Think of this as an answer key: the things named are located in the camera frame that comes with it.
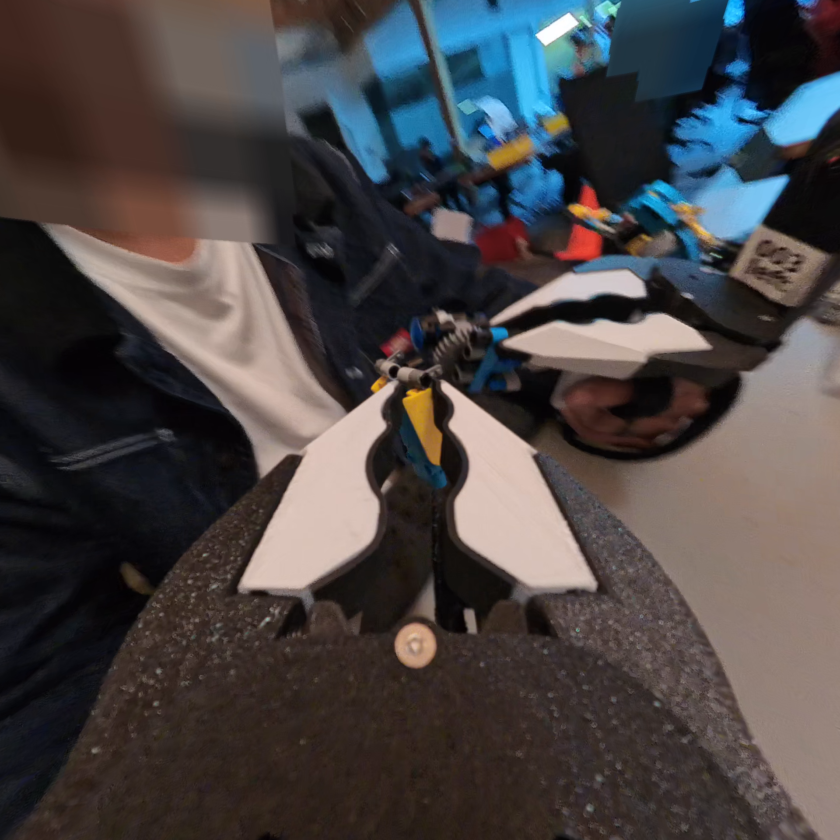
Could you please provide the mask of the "person's left hand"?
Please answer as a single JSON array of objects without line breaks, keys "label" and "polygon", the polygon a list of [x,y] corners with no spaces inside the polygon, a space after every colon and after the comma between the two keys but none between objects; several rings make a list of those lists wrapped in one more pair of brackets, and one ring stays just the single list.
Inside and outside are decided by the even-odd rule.
[{"label": "person's left hand", "polygon": [[636,382],[592,377],[565,392],[560,414],[587,445],[615,451],[650,449],[684,431],[710,405],[708,388],[680,378],[671,384],[673,393],[665,409],[629,421],[613,409],[632,401]]}]

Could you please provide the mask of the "orange traffic cone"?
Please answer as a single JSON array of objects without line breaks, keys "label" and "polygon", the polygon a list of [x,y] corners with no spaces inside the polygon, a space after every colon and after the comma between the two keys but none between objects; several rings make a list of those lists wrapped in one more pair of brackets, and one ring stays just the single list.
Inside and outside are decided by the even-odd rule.
[{"label": "orange traffic cone", "polygon": [[565,248],[554,254],[559,261],[583,263],[598,259],[603,252],[603,239],[597,231],[587,227],[584,222],[597,220],[601,215],[601,205],[595,190],[584,183],[576,204],[570,205],[572,226]]}]

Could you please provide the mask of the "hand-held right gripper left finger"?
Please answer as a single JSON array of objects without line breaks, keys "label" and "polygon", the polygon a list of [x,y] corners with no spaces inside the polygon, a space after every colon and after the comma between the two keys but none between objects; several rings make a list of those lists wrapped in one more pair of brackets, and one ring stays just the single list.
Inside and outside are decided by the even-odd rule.
[{"label": "hand-held right gripper left finger", "polygon": [[305,448],[238,584],[310,607],[317,592],[382,541],[385,501],[374,460],[389,442],[390,381]]}]

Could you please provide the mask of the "yellow blue brick assembly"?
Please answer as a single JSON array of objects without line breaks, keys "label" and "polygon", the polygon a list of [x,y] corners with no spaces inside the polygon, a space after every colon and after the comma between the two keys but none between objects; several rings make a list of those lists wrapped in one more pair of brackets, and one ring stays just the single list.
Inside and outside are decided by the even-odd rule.
[{"label": "yellow blue brick assembly", "polygon": [[444,436],[435,419],[434,384],[440,369],[410,366],[397,355],[378,360],[374,368],[379,379],[371,387],[373,392],[389,382],[404,388],[399,435],[407,462],[415,475],[433,490],[446,488],[448,480],[441,466]]}]

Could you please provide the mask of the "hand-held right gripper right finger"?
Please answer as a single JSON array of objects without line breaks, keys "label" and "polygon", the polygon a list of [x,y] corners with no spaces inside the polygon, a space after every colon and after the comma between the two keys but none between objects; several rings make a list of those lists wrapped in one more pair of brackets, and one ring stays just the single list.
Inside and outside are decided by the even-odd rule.
[{"label": "hand-held right gripper right finger", "polygon": [[449,383],[438,390],[447,403],[447,441],[462,468],[447,499],[451,589],[463,602],[596,592],[537,450]]}]

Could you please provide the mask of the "black blue domed brick assembly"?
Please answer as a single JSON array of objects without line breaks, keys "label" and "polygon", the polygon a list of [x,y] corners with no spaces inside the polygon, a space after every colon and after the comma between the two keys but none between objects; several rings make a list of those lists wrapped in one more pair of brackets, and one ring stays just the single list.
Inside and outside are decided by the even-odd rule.
[{"label": "black blue domed brick assembly", "polygon": [[523,362],[502,348],[510,333],[490,326],[487,317],[437,309],[413,319],[408,332],[427,368],[460,391],[479,395],[522,389]]}]

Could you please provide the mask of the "red plastic object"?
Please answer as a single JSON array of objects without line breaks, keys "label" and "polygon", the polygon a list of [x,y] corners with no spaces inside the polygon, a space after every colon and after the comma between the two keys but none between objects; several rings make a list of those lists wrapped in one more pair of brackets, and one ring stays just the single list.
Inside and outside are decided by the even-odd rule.
[{"label": "red plastic object", "polygon": [[518,217],[482,227],[474,236],[482,264],[491,266],[532,257],[529,230]]}]

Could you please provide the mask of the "white garment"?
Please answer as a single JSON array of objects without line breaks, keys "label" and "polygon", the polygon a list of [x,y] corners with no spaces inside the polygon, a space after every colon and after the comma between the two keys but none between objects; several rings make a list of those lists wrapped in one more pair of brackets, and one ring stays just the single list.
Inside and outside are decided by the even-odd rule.
[{"label": "white garment", "polygon": [[347,413],[305,359],[252,245],[63,224],[44,230],[229,411],[261,476]]}]

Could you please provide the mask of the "tracked toy brick vehicle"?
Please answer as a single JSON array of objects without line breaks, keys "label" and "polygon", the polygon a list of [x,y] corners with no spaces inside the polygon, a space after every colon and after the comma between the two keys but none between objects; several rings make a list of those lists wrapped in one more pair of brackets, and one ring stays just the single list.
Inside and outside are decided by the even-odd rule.
[{"label": "tracked toy brick vehicle", "polygon": [[602,206],[585,185],[578,201],[565,212],[572,223],[598,235],[619,255],[686,259],[727,268],[739,251],[704,227],[700,207],[662,181],[642,186],[615,211]]}]

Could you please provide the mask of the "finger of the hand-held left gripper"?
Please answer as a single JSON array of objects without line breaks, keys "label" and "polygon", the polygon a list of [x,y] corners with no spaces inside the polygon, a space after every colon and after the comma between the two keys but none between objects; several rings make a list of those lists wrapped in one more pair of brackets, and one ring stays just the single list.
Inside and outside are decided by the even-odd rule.
[{"label": "finger of the hand-held left gripper", "polygon": [[661,355],[707,352],[711,344],[696,329],[664,313],[637,322],[552,321],[500,342],[541,370],[629,380]]},{"label": "finger of the hand-held left gripper", "polygon": [[571,271],[515,301],[493,316],[489,324],[501,328],[515,318],[563,303],[590,302],[610,296],[641,301],[647,294],[645,280],[630,269]]}]

